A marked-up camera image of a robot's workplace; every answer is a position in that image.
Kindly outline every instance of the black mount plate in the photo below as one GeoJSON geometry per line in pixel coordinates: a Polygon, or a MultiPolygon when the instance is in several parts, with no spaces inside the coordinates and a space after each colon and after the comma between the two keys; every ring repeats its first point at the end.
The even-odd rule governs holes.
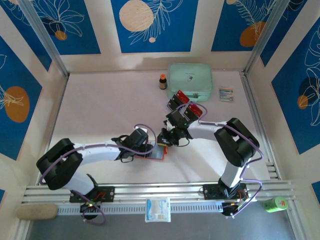
{"type": "MultiPolygon", "coordinates": [[[[238,191],[243,192],[246,188],[247,185],[245,183],[240,183],[239,187],[236,189],[236,194],[228,199],[240,199],[241,197],[238,191]]],[[[204,184],[203,195],[205,200],[221,200],[226,198],[223,194],[220,193],[218,184],[204,184]]]]}
{"type": "MultiPolygon", "coordinates": [[[[93,202],[102,202],[102,203],[112,203],[115,197],[115,187],[114,186],[98,186],[90,192],[90,195],[86,197],[93,202]]],[[[86,203],[79,195],[72,193],[70,195],[70,203],[86,203]]]]}

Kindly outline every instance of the beige circle pattern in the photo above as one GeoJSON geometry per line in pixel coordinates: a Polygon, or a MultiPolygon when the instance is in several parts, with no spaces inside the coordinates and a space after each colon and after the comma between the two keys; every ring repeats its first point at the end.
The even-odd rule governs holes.
{"type": "Polygon", "coordinates": [[[18,0],[8,0],[9,2],[18,5],[18,0]]]}
{"type": "Polygon", "coordinates": [[[141,0],[127,1],[119,12],[120,22],[131,32],[146,30],[154,22],[151,8],[141,0]]]}
{"type": "Polygon", "coordinates": [[[226,0],[227,4],[235,4],[238,0],[226,0]]]}
{"type": "Polygon", "coordinates": [[[150,37],[150,38],[149,38],[149,42],[150,42],[150,43],[153,44],[155,41],[156,41],[156,39],[155,39],[154,37],[150,37]]]}

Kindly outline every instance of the orange circle pattern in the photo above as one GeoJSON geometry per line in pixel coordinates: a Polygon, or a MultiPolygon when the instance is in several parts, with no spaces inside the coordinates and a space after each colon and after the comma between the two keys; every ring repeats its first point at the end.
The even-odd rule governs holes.
{"type": "Polygon", "coordinates": [[[66,40],[67,39],[67,34],[64,32],[64,31],[60,31],[60,30],[58,30],[58,31],[56,31],[55,33],[54,33],[54,35],[55,35],[55,37],[57,38],[57,39],[59,39],[60,41],[64,41],[64,40],[66,40]]]}
{"type": "Polygon", "coordinates": [[[301,95],[298,97],[297,103],[300,109],[306,109],[308,107],[308,98],[305,95],[301,95]]]}
{"type": "Polygon", "coordinates": [[[16,123],[23,123],[29,114],[30,102],[27,92],[19,86],[9,87],[6,91],[7,94],[14,98],[23,99],[20,101],[21,104],[16,104],[14,102],[6,103],[4,108],[7,116],[16,123]]]}
{"type": "Polygon", "coordinates": [[[254,25],[248,26],[240,36],[240,44],[243,47],[253,47],[256,45],[258,37],[260,36],[262,30],[265,27],[264,21],[259,21],[254,25]]]}

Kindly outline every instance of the black bracket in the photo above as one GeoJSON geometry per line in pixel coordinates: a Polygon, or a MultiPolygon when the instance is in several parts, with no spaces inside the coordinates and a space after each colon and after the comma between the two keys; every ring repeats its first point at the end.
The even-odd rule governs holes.
{"type": "Polygon", "coordinates": [[[99,211],[89,203],[84,203],[84,204],[82,204],[80,206],[80,213],[85,213],[84,214],[84,218],[87,219],[87,220],[94,219],[94,218],[96,218],[98,216],[98,215],[91,215],[91,214],[88,215],[88,213],[98,213],[98,212],[99,211]]]}
{"type": "MultiPolygon", "coordinates": [[[[226,124],[243,134],[259,148],[260,145],[258,140],[239,119],[231,118],[226,124]]],[[[238,168],[242,168],[256,153],[255,148],[253,148],[242,137],[239,137],[238,140],[235,140],[234,137],[238,135],[226,127],[217,130],[214,133],[214,136],[228,162],[238,168]]]]}
{"type": "MultiPolygon", "coordinates": [[[[69,138],[63,138],[58,141],[46,154],[44,154],[36,163],[41,174],[62,155],[74,149],[74,144],[69,138]]],[[[68,155],[64,160],[58,162],[48,174],[44,177],[50,190],[57,190],[65,186],[77,171],[82,162],[82,154],[75,151],[68,155]]]]}
{"type": "Polygon", "coordinates": [[[237,189],[234,191],[234,194],[230,195],[229,197],[227,197],[223,192],[221,192],[219,184],[204,184],[202,187],[205,200],[237,200],[241,198],[239,192],[247,192],[247,185],[245,183],[240,183],[237,189]]]}
{"type": "MultiPolygon", "coordinates": [[[[114,186],[97,186],[85,196],[93,202],[112,203],[115,198],[115,187],[114,186]]],[[[71,191],[69,201],[70,203],[86,203],[87,202],[81,196],[77,195],[73,191],[71,191]]]]}

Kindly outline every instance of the gray floor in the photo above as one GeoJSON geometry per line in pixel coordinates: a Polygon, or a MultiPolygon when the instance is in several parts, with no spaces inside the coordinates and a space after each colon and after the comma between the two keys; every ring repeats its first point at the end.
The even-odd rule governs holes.
{"type": "Polygon", "coordinates": [[[80,216],[34,221],[27,240],[293,240],[286,211],[268,213],[252,203],[235,219],[221,213],[180,213],[171,223],[145,223],[142,214],[110,215],[104,226],[84,223],[80,216]]]}

